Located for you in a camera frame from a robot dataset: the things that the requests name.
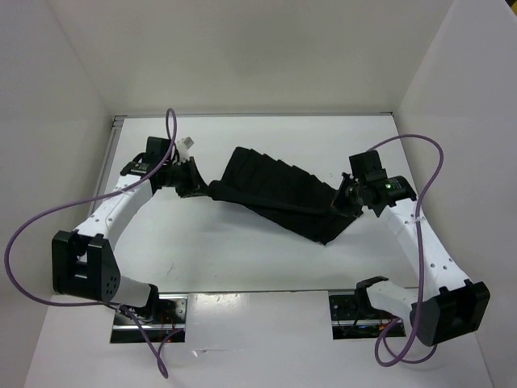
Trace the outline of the black pleated skirt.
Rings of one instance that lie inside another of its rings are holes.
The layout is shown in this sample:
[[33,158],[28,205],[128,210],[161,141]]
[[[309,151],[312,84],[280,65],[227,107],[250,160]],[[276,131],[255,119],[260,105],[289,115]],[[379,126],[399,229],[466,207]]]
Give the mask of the black pleated skirt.
[[234,150],[208,196],[243,205],[258,215],[308,240],[326,245],[355,220],[331,209],[335,190],[296,166],[256,150]]

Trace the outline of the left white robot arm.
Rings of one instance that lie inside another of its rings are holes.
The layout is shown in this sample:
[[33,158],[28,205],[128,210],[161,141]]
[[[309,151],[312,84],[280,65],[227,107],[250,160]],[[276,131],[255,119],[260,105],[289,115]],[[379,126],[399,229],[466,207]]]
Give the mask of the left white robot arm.
[[52,240],[53,288],[57,293],[132,309],[143,323],[161,313],[156,285],[122,276],[114,249],[138,210],[162,188],[179,197],[205,196],[208,190],[185,137],[176,143],[149,137],[145,152],[120,172],[110,197],[72,231]]

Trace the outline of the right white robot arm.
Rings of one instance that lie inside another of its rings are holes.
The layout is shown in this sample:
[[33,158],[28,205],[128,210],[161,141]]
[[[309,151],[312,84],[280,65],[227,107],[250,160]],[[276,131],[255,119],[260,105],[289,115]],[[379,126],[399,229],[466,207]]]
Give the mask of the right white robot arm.
[[490,300],[485,283],[473,282],[455,263],[417,208],[418,197],[408,180],[388,176],[377,151],[353,155],[349,161],[351,173],[343,174],[333,208],[353,216],[363,208],[372,210],[418,277],[415,291],[384,276],[360,281],[354,298],[357,314],[371,318],[383,310],[401,318],[428,347],[476,331]]

